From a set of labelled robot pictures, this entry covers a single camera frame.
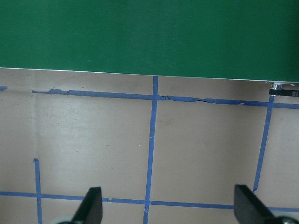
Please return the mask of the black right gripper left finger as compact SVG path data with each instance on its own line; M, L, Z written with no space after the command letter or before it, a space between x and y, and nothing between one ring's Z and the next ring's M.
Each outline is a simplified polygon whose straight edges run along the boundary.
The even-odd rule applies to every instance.
M74 224L100 224L103 218L101 187L88 190L71 222Z

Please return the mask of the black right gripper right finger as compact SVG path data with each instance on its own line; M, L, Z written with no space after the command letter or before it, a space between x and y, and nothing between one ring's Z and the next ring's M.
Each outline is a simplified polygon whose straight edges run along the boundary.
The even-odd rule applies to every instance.
M234 188L234 215L239 224L272 224L277 219L247 185Z

